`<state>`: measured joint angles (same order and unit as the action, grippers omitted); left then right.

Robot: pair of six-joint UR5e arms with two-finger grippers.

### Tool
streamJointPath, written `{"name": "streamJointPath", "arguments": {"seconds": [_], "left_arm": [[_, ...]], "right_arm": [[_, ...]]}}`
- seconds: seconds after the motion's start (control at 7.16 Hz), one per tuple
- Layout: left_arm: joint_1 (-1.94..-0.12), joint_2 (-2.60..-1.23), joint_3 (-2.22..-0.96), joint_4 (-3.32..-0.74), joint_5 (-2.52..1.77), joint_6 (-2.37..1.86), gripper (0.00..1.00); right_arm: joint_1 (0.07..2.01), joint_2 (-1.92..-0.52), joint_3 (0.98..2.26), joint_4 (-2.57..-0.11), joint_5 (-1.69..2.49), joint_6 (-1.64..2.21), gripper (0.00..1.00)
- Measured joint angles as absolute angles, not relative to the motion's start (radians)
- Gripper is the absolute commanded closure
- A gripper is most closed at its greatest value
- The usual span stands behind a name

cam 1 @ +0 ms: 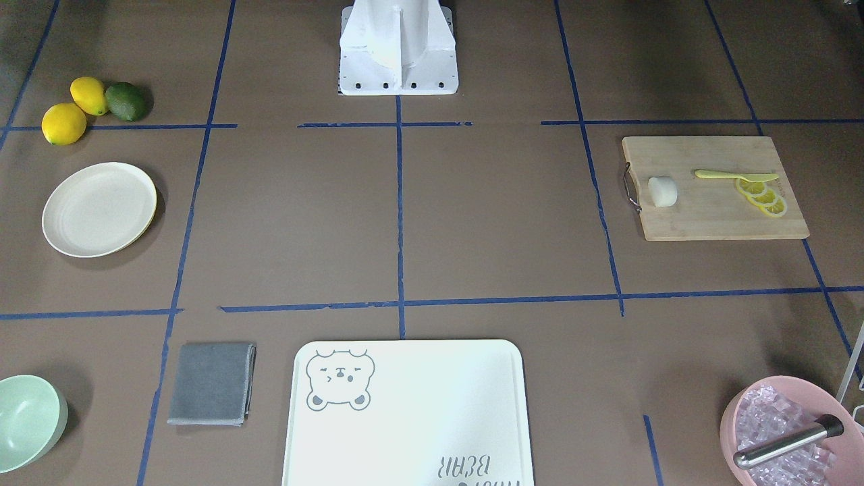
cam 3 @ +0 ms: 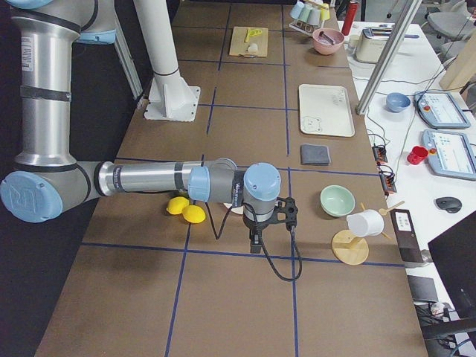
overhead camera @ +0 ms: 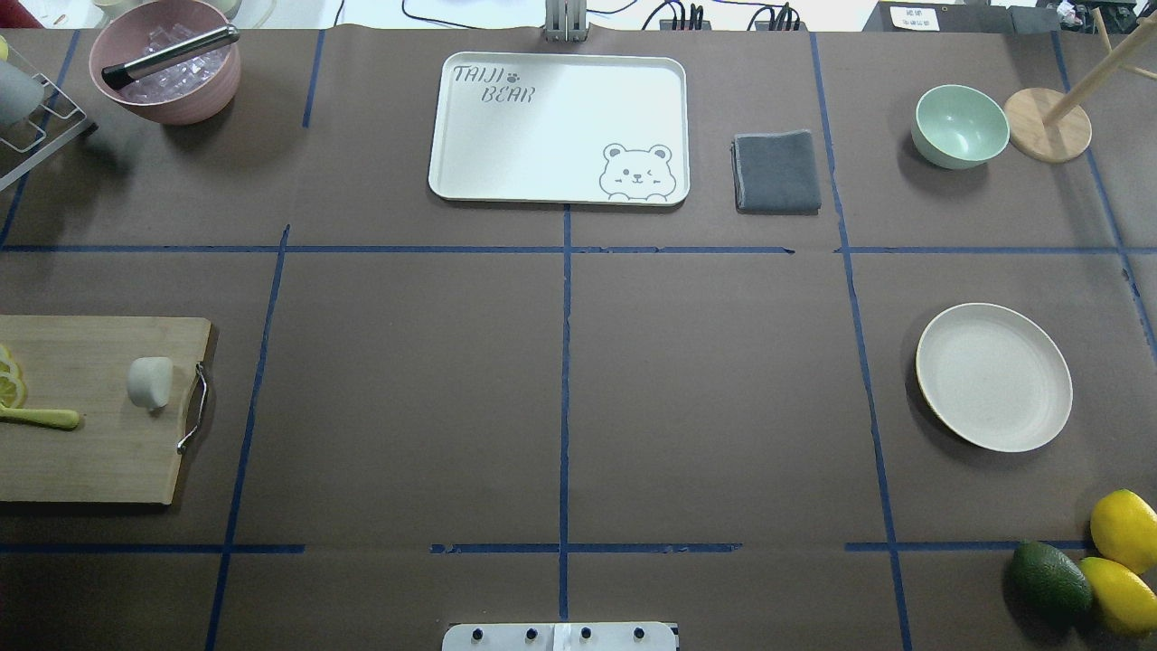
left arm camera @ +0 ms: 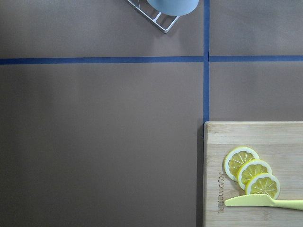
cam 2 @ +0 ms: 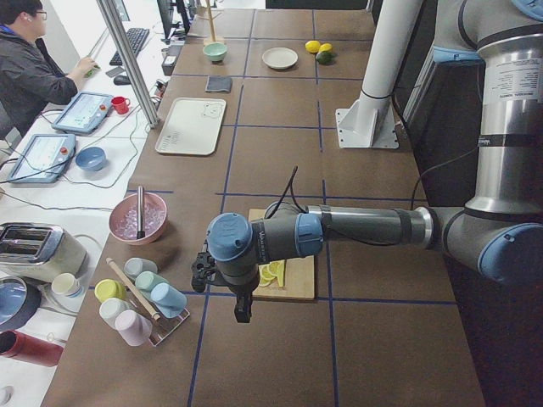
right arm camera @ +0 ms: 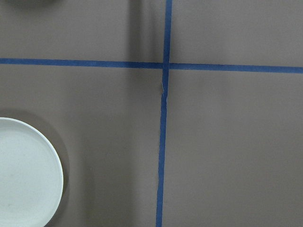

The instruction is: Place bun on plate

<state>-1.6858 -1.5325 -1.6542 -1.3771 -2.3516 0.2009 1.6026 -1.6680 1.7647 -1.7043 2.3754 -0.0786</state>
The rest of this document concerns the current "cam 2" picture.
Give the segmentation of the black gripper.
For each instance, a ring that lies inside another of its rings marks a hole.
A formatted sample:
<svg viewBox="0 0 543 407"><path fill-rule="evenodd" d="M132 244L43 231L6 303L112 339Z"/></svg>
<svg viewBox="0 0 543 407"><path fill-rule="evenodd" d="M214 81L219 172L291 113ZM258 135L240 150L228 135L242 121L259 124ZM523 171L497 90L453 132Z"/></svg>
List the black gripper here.
<svg viewBox="0 0 543 407"><path fill-rule="evenodd" d="M214 284L217 272L216 262L208 251L197 254L191 270L191 285L196 293L203 293L208 285ZM249 293L237 295L234 315L237 323L250 323L251 295Z"/></svg>

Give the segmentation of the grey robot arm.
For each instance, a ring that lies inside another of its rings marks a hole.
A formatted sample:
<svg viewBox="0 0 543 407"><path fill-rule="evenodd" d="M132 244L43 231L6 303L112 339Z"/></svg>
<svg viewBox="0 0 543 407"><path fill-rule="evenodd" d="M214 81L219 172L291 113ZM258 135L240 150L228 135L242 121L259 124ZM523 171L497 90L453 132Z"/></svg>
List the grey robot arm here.
<svg viewBox="0 0 543 407"><path fill-rule="evenodd" d="M263 218L215 217L192 266L193 290L227 287L236 320L251 317L258 268L318 254L328 239L437 247L504 285L542 278L542 203L535 177L542 157L542 4L441 1L434 61L484 63L474 196L462 207L361 209L278 201Z"/></svg>

